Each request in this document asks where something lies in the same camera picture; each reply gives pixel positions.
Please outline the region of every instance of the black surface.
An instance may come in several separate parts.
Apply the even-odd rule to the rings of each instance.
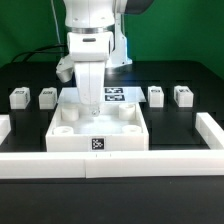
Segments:
[[[42,88],[72,86],[62,84],[55,75],[55,63],[14,63],[0,70],[0,113],[10,114],[12,131],[0,146],[0,152],[46,151],[45,134],[54,111],[39,110],[38,96]],[[200,63],[137,62],[132,71],[107,75],[105,86],[141,86],[147,98],[148,86],[163,88],[165,106],[149,108],[141,103],[150,134],[151,150],[204,149],[195,130],[197,112],[209,112],[224,128],[224,81]],[[194,93],[193,108],[179,108],[173,99],[173,88],[186,85]],[[26,110],[11,110],[9,95],[16,87],[30,87],[31,102]]]
[[[53,111],[39,111],[38,95],[44,87],[61,90],[55,67],[16,63],[0,69],[0,113],[10,114],[13,129],[1,151],[45,151],[44,135]],[[196,112],[209,112],[224,125],[224,83],[199,63],[138,62],[132,72],[107,76],[105,84],[140,85],[145,93],[148,86],[163,87],[163,110],[141,104],[152,149],[203,148],[194,130]],[[174,85],[191,88],[194,108],[177,107]],[[25,111],[11,111],[8,96],[21,86],[30,87],[31,104]],[[222,176],[0,180],[0,223],[223,224],[223,199]]]

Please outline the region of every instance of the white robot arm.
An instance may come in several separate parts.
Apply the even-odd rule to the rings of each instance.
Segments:
[[[80,102],[99,115],[106,68],[130,64],[126,38],[120,31],[121,14],[140,14],[153,0],[64,0],[69,55],[57,75],[62,82],[75,73]]]

